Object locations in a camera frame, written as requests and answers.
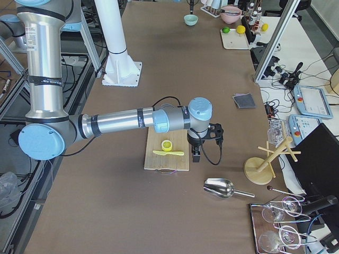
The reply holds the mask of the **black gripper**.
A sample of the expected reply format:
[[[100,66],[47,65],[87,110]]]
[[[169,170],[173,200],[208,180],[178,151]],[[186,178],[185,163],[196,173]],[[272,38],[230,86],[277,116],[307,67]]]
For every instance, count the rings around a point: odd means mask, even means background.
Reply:
[[[192,162],[193,163],[200,162],[201,157],[200,148],[202,145],[202,141],[194,132],[191,131],[188,131],[187,133],[187,140],[188,143],[191,145]]]

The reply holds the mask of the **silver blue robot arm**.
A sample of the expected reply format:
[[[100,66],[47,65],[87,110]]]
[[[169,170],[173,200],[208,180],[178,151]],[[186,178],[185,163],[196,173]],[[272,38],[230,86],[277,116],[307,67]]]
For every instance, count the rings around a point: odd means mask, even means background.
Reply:
[[[19,134],[22,151],[36,160],[60,156],[73,143],[105,133],[153,127],[157,133],[187,130],[197,155],[216,126],[210,123],[212,104],[203,97],[189,105],[138,108],[102,115],[69,115],[63,104],[60,34],[81,17],[79,1],[17,1],[25,25],[30,111]]]
[[[189,8],[190,8],[190,14],[193,14],[193,10],[194,10],[194,0],[189,0]]]

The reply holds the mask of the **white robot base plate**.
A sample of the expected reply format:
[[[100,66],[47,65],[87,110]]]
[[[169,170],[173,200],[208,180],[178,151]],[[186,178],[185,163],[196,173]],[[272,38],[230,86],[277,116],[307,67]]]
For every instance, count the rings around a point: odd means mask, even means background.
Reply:
[[[109,53],[102,84],[137,87],[142,63],[128,54],[118,2],[95,1],[95,6]]]

